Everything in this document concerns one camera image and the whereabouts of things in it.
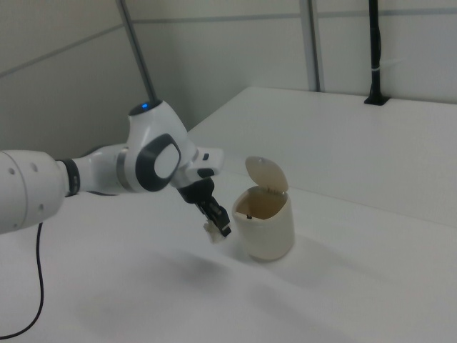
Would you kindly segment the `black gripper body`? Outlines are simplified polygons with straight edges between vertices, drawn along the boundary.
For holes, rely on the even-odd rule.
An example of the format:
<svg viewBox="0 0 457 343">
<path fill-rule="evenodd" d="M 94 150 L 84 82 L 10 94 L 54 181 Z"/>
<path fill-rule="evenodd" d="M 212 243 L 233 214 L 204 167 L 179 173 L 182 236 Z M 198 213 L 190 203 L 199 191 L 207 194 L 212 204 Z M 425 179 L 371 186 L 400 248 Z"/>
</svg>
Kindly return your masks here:
<svg viewBox="0 0 457 343">
<path fill-rule="evenodd" d="M 215 204 L 214 187 L 213 180 L 206 178 L 187 187 L 182 187 L 178 189 L 178 192 L 186 203 L 195 204 L 201 212 L 204 212 L 210 204 Z"/>
</svg>

